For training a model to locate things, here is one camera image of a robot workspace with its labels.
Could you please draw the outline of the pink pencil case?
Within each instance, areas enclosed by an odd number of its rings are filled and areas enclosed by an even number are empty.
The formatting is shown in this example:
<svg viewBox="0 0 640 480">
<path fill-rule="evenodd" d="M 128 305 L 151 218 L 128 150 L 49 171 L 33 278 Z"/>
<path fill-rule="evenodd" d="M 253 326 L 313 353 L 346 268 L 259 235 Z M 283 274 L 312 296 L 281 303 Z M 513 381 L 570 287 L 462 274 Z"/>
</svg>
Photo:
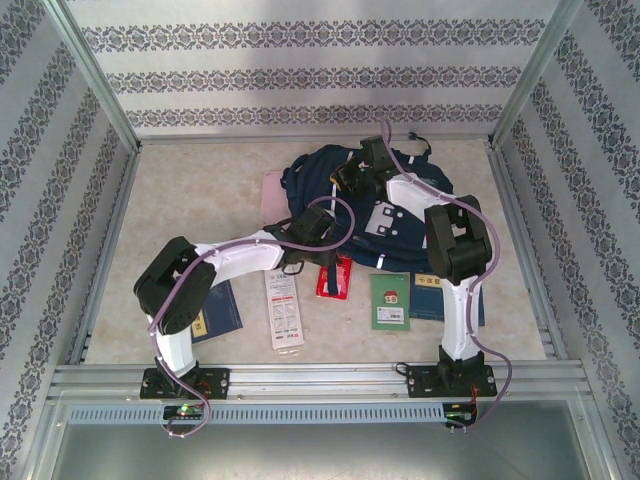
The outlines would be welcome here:
<svg viewBox="0 0 640 480">
<path fill-rule="evenodd" d="M 265 173 L 261 191 L 260 219 L 263 225 L 275 224 L 291 216 L 286 190 L 281 186 L 282 172 Z"/>
</svg>

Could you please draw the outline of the red stationery package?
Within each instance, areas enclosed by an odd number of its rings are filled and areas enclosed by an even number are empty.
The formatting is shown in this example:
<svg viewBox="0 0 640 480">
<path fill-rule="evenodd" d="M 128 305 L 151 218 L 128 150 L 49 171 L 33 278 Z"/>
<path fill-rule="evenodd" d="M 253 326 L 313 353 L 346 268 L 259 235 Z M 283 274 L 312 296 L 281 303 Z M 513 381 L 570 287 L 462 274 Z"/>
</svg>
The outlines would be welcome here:
<svg viewBox="0 0 640 480">
<path fill-rule="evenodd" d="M 348 255 L 338 253 L 333 265 L 320 268 L 316 295 L 345 301 L 348 298 L 351 271 L 352 259 Z"/>
</svg>

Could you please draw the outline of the navy blue school backpack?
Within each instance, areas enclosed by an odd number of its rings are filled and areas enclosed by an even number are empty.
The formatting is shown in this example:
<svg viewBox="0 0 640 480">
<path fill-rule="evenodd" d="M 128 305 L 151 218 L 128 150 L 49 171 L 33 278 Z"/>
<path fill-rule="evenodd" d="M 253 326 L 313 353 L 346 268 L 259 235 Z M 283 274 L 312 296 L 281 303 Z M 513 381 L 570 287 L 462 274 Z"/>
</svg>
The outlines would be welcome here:
<svg viewBox="0 0 640 480">
<path fill-rule="evenodd" d="M 285 168 L 280 182 L 290 213 L 299 216 L 318 197 L 340 198 L 353 210 L 355 227 L 349 240 L 338 248 L 339 253 L 360 265 L 384 271 L 429 273 L 423 216 L 389 202 L 384 193 L 352 196 L 350 186 L 336 186 L 330 181 L 339 166 L 358 160 L 360 149 L 325 145 L 299 156 Z"/>
</svg>

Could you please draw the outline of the white pen blister pack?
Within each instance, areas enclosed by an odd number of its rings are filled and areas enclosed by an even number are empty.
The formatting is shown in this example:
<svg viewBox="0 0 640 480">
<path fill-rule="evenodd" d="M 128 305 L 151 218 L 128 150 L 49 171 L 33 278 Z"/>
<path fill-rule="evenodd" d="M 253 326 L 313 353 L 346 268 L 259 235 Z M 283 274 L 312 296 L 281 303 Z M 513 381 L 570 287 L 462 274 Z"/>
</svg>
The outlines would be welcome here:
<svg viewBox="0 0 640 480">
<path fill-rule="evenodd" d="M 271 270 L 264 280 L 272 348 L 280 356 L 297 355 L 304 335 L 294 277 Z"/>
</svg>

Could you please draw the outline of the green booklet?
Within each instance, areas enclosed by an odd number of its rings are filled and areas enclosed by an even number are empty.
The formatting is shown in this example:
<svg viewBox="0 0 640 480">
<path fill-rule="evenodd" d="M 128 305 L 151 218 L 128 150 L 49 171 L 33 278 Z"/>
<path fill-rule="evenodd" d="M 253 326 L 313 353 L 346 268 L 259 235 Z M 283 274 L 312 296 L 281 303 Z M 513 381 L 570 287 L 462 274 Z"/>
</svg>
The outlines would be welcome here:
<svg viewBox="0 0 640 480">
<path fill-rule="evenodd" d="M 409 331 L 409 276 L 373 274 L 370 285 L 372 329 Z"/>
</svg>

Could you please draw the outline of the navy book corner yellow label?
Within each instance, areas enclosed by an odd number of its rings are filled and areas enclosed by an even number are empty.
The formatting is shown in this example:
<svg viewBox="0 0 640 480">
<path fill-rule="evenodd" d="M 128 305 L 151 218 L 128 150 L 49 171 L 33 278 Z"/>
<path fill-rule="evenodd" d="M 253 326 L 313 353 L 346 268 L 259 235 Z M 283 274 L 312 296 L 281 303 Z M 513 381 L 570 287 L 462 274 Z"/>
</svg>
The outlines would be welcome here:
<svg viewBox="0 0 640 480">
<path fill-rule="evenodd" d="M 192 342 L 198 344 L 243 327 L 230 281 L 214 286 L 191 324 Z"/>
</svg>

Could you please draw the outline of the navy book wide yellow label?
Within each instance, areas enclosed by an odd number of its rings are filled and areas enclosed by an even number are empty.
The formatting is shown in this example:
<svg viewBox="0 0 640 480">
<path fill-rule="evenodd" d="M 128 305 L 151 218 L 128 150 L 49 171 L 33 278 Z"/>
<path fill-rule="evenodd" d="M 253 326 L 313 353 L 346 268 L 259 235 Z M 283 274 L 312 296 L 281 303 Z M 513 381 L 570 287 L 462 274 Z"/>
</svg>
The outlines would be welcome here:
<svg viewBox="0 0 640 480">
<path fill-rule="evenodd" d="M 410 304 L 409 316 L 412 319 L 423 320 L 458 320 L 466 325 L 466 308 L 468 304 L 468 287 L 442 284 L 434 274 L 410 274 Z"/>
</svg>

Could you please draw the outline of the grey sheet metal panel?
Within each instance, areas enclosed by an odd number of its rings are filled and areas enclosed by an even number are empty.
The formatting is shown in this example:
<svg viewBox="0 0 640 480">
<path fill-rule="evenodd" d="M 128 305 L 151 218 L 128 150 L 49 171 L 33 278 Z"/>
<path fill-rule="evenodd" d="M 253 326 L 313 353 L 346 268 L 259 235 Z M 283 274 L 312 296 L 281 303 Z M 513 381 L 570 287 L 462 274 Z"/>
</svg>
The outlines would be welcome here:
<svg viewBox="0 0 640 480">
<path fill-rule="evenodd" d="M 501 404 L 480 426 L 210 425 L 169 437 L 149 409 L 62 405 L 27 480 L 620 480 L 582 401 Z"/>
</svg>

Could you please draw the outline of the thin aluminium wall rail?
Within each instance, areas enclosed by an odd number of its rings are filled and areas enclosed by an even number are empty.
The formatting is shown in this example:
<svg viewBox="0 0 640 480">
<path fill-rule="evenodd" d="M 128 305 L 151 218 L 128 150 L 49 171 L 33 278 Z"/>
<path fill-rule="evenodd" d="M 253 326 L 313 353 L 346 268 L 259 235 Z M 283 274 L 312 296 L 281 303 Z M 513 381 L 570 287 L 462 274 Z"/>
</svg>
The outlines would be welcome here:
<svg viewBox="0 0 640 480">
<path fill-rule="evenodd" d="M 242 144 L 242 143 L 321 143 L 321 144 L 346 144 L 356 142 L 374 134 L 356 133 L 349 135 L 259 135 L 259 136 L 220 136 L 220 135 L 151 135 L 140 138 L 140 145 L 182 145 L 182 144 Z M 427 139 L 430 143 L 435 141 L 488 141 L 489 134 L 432 134 L 419 133 L 418 136 Z M 409 134 L 393 134 L 392 141 L 408 141 Z"/>
</svg>

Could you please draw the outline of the aluminium right corner post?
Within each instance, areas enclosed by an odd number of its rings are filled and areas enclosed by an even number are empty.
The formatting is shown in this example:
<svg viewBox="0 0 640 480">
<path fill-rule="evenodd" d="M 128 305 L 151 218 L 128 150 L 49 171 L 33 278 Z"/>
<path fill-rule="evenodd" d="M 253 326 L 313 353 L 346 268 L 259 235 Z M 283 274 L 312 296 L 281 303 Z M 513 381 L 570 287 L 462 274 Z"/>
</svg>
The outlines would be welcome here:
<svg viewBox="0 0 640 480">
<path fill-rule="evenodd" d="M 488 147 L 494 149 L 504 142 L 583 2 L 584 0 L 559 0 L 557 8 L 542 32 L 538 44 L 497 120 L 495 128 L 488 135 L 486 142 Z"/>
</svg>

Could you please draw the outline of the aluminium corner post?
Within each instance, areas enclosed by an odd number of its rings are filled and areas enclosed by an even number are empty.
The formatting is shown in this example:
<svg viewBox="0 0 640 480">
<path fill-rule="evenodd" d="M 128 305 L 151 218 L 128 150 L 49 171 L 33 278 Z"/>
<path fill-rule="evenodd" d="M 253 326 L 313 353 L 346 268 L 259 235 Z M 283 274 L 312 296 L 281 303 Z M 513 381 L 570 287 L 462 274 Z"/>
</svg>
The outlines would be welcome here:
<svg viewBox="0 0 640 480">
<path fill-rule="evenodd" d="M 497 120 L 495 128 L 488 135 L 486 142 L 488 147 L 494 149 L 504 142 L 583 2 L 584 0 L 559 0 L 557 8 L 542 32 L 538 44 Z"/>
<path fill-rule="evenodd" d="M 140 140 L 120 105 L 106 74 L 85 39 L 65 0 L 41 0 L 81 73 L 99 100 L 110 123 L 130 151 L 137 152 Z"/>
</svg>

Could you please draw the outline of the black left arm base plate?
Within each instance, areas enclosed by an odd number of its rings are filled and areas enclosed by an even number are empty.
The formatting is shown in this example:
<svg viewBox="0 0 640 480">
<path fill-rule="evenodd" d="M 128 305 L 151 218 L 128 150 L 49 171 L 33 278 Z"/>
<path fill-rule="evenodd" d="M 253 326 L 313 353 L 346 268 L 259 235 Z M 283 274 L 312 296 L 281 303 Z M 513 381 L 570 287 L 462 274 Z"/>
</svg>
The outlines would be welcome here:
<svg viewBox="0 0 640 480">
<path fill-rule="evenodd" d="M 181 380 L 190 388 L 197 390 L 208 399 L 227 398 L 230 370 L 226 368 L 195 367 Z M 166 372 L 158 367 L 144 371 L 139 396 L 141 399 L 187 399 L 195 396 L 177 385 Z"/>
</svg>

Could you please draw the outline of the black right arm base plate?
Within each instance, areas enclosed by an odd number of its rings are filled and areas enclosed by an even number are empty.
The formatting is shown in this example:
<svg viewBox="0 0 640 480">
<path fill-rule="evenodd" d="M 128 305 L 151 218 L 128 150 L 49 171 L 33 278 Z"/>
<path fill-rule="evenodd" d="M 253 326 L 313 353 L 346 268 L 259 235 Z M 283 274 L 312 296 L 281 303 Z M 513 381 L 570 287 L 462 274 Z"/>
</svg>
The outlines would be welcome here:
<svg viewBox="0 0 640 480">
<path fill-rule="evenodd" d="M 493 398 L 498 394 L 493 369 L 489 365 L 475 371 L 445 372 L 437 365 L 409 366 L 407 388 L 411 398 Z"/>
</svg>

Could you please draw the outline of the aluminium left side rail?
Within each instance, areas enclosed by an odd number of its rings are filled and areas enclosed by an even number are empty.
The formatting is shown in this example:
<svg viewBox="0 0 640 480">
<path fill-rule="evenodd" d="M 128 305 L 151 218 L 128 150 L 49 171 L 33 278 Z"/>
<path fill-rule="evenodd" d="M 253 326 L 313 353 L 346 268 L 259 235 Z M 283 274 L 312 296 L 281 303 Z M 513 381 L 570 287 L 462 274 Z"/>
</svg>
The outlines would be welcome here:
<svg viewBox="0 0 640 480">
<path fill-rule="evenodd" d="M 135 153 L 130 155 L 126 167 L 122 171 L 108 217 L 108 224 L 102 238 L 101 249 L 96 257 L 95 269 L 91 276 L 89 289 L 80 310 L 78 323 L 72 332 L 69 346 L 63 351 L 64 356 L 61 357 L 62 365 L 80 364 L 86 355 L 87 343 L 90 341 L 100 310 L 141 153 L 142 147 L 139 147 Z"/>
</svg>

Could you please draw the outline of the aluminium left corner post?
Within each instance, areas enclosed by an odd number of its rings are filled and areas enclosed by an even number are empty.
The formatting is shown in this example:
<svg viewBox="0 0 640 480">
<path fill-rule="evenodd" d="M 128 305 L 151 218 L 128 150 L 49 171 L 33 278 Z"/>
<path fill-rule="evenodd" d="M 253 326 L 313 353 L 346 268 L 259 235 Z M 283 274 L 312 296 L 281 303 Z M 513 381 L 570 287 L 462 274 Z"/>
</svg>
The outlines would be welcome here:
<svg viewBox="0 0 640 480">
<path fill-rule="evenodd" d="M 41 0 L 81 73 L 99 100 L 110 123 L 130 151 L 137 152 L 140 140 L 120 105 L 106 74 L 85 39 L 65 0 Z"/>
</svg>

